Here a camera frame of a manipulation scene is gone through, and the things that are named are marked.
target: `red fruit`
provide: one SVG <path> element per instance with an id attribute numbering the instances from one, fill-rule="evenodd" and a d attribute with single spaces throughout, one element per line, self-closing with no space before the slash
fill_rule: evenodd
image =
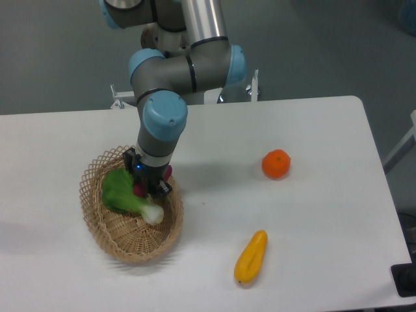
<path id="1" fill-rule="evenodd" d="M 135 185 L 133 187 L 133 193 L 134 195 L 145 198 L 146 197 L 146 189 L 142 185 Z"/>
<path id="2" fill-rule="evenodd" d="M 169 165 L 164 174 L 163 181 L 167 182 L 171 175 L 172 175 L 172 166 Z"/>

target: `toy fruit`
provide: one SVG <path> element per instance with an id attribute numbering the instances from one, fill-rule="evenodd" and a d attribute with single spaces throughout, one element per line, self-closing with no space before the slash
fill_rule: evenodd
<path id="1" fill-rule="evenodd" d="M 263 264 L 267 245 L 267 233 L 255 232 L 246 249 L 235 264 L 234 277 L 240 283 L 249 283 L 258 275 Z"/>
<path id="2" fill-rule="evenodd" d="M 261 168 L 266 176 L 272 179 L 283 177 L 291 167 L 291 158 L 282 149 L 275 149 L 266 155 Z"/>

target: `orange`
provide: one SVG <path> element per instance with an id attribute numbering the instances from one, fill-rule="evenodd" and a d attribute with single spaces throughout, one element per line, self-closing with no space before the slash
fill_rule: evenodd
<path id="1" fill-rule="evenodd" d="M 291 158 L 282 149 L 275 149 L 266 155 L 261 168 L 266 176 L 272 179 L 283 177 L 291 167 Z"/>

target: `white bracket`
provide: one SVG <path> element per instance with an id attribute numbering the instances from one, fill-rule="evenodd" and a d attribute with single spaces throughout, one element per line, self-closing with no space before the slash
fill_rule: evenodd
<path id="1" fill-rule="evenodd" d="M 416 110 L 410 114 L 413 127 L 398 141 L 383 160 L 384 173 L 387 174 L 416 145 Z"/>

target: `blue joint cap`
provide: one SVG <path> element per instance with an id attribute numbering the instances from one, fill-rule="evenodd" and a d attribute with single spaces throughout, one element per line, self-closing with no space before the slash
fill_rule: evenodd
<path id="1" fill-rule="evenodd" d="M 226 86 L 236 85 L 245 80 L 247 74 L 246 58 L 239 45 L 231 45 L 231 60 Z"/>
<path id="2" fill-rule="evenodd" d="M 129 61 L 130 83 L 131 83 L 131 78 L 136 68 L 138 68 L 140 64 L 142 64 L 145 60 L 148 60 L 152 57 L 164 58 L 164 55 L 159 50 L 142 49 L 142 50 L 138 50 L 135 54 L 131 56 L 130 61 Z"/>
<path id="3" fill-rule="evenodd" d="M 143 124 L 158 140 L 177 140 L 187 124 L 188 107 L 185 101 L 172 91 L 152 94 L 143 108 Z"/>
<path id="4" fill-rule="evenodd" d="M 107 22 L 107 25 L 111 29 L 122 29 L 120 26 L 117 25 L 117 23 L 111 18 L 111 15 L 109 11 L 107 10 L 107 7 L 104 3 L 105 0 L 98 0 L 99 6 L 101 7 L 101 11 L 103 11 L 103 15 L 105 17 L 105 21 Z"/>

